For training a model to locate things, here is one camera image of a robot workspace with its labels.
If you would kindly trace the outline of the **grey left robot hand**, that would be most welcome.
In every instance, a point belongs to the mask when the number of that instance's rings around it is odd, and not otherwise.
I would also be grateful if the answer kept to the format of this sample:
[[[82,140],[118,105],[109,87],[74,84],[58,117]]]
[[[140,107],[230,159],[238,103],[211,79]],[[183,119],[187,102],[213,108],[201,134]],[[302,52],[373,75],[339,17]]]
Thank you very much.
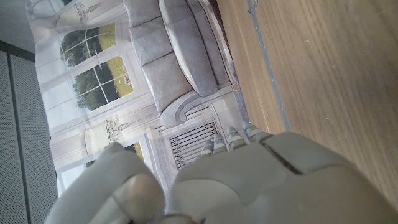
[[[332,150],[251,123],[207,141],[168,192],[120,143],[105,147],[47,223],[396,223],[397,210]]]

